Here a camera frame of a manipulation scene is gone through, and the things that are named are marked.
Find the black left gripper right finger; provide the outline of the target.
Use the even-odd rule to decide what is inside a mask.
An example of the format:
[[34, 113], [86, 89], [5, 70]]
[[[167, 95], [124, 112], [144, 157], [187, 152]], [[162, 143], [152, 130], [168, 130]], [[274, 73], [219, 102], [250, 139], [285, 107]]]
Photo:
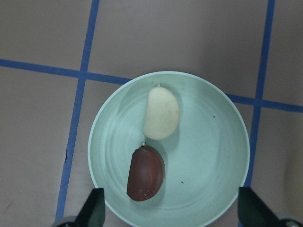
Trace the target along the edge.
[[249, 187], [240, 187], [238, 219], [243, 227], [278, 227], [279, 219]]

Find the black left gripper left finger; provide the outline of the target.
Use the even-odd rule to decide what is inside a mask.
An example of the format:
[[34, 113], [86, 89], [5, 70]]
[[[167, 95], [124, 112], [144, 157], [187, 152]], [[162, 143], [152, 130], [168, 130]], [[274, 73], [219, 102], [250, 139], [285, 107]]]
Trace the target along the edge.
[[103, 188], [95, 188], [89, 194], [79, 212], [80, 227], [102, 227], [105, 222], [105, 196]]

